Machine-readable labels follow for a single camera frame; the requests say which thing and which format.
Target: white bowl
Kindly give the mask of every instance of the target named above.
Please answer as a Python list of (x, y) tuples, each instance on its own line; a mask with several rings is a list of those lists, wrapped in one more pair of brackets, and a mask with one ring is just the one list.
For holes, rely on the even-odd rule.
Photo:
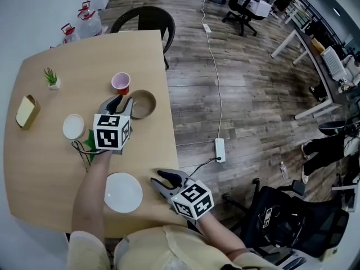
[(83, 118), (78, 114), (71, 114), (66, 117), (62, 125), (62, 131), (67, 139), (76, 140), (85, 132)]
[(127, 173), (113, 173), (106, 180), (105, 203), (113, 211), (129, 213), (142, 201), (140, 183)]

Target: chair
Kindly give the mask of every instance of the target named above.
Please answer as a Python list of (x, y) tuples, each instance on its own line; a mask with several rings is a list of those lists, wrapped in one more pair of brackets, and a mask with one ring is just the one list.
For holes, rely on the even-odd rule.
[(253, 36), (256, 36), (258, 32), (249, 24), (249, 21), (252, 19), (263, 20), (265, 17), (256, 16), (250, 10), (246, 9), (246, 6), (250, 3), (251, 0), (246, 0), (243, 5), (238, 4), (237, 1), (238, 0), (229, 0), (229, 7), (231, 10), (239, 12), (240, 15), (229, 11), (222, 21), (224, 23), (226, 21), (239, 22), (241, 27), (240, 36), (244, 35), (244, 26), (250, 28), (254, 32)]
[[(271, 245), (261, 233), (263, 227), (259, 226), (259, 217), (265, 210), (275, 209), (275, 207), (288, 210), (291, 213), (291, 217), (304, 218), (294, 243), (283, 246), (298, 249), (318, 258), (325, 250), (336, 247), (340, 243), (349, 219), (349, 213), (341, 209), (341, 200), (305, 202), (298, 197), (290, 197), (283, 192), (291, 190), (303, 195), (305, 185), (300, 181), (293, 181), (291, 186), (279, 187), (278, 189), (264, 186), (260, 191), (259, 179), (254, 179), (253, 183), (256, 184), (256, 188), (253, 202), (249, 209), (232, 200), (229, 194), (223, 195), (224, 200), (238, 207), (246, 214), (243, 220), (237, 222), (231, 228), (231, 231), (241, 226), (239, 237), (247, 248), (254, 248), (254, 250), (258, 251), (259, 247)], [(269, 223), (271, 223), (271, 219), (275, 219), (273, 216), (270, 217)], [(282, 230), (284, 233), (286, 231), (292, 233), (289, 231), (288, 225), (289, 223), (285, 221), (285, 223), (276, 224), (275, 228)]]
[(161, 32), (161, 39), (164, 38), (166, 29), (169, 32), (169, 38), (163, 50), (164, 61), (166, 69), (169, 69), (169, 64), (165, 58), (165, 53), (169, 49), (175, 36), (175, 22), (173, 17), (165, 10), (154, 6), (143, 6), (129, 10), (122, 14), (112, 25), (110, 33), (117, 33), (121, 27), (130, 19), (139, 16), (138, 30), (155, 30), (159, 29)]

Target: pink cup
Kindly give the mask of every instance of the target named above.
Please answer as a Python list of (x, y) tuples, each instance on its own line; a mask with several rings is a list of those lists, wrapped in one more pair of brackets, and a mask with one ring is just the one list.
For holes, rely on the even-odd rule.
[(130, 75), (124, 72), (117, 73), (111, 79), (111, 85), (119, 92), (125, 90), (130, 85)]

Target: black pants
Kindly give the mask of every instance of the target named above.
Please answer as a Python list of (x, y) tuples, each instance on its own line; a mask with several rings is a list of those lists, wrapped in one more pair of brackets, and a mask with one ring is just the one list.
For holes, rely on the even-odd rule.
[(329, 136), (323, 139), (314, 139), (304, 147), (306, 155), (317, 152), (314, 158), (304, 163), (304, 173), (309, 176), (316, 169), (330, 165), (344, 158), (345, 133)]
[(314, 87), (314, 95), (318, 98), (323, 98), (327, 96), (326, 90), (322, 82), (316, 87)]

